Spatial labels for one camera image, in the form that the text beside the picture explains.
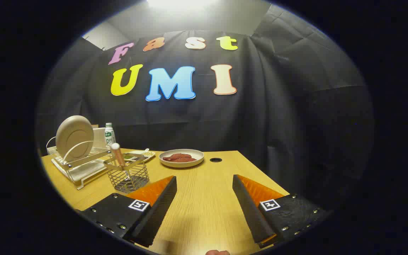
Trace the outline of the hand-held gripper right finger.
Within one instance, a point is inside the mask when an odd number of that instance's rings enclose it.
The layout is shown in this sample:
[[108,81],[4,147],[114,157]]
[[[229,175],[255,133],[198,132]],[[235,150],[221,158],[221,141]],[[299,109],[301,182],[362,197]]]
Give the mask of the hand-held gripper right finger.
[[302,236],[331,214],[301,195],[282,195],[242,175],[233,176],[232,189],[260,248]]

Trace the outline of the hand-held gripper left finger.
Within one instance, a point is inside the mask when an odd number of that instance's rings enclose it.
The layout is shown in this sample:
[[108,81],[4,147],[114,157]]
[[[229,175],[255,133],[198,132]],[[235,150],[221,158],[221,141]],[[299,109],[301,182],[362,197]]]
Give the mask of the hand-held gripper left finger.
[[169,176],[127,195],[112,193],[78,213],[110,234],[148,248],[176,192],[176,176]]

